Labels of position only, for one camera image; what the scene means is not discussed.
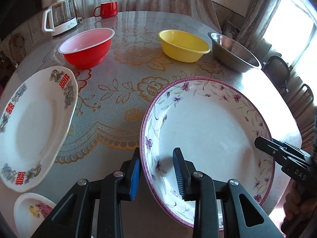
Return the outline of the person's right hand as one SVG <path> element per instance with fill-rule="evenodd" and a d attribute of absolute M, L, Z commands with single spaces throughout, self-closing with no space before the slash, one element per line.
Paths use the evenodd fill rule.
<path fill-rule="evenodd" d="M 281 225 L 281 231 L 287 234 L 290 231 L 290 224 L 293 218 L 302 215 L 302 220 L 310 219 L 316 210 L 316 196 L 310 199 L 303 199 L 299 193 L 299 188 L 296 181 L 291 181 L 291 188 L 285 197 L 283 205 L 285 218 Z"/>

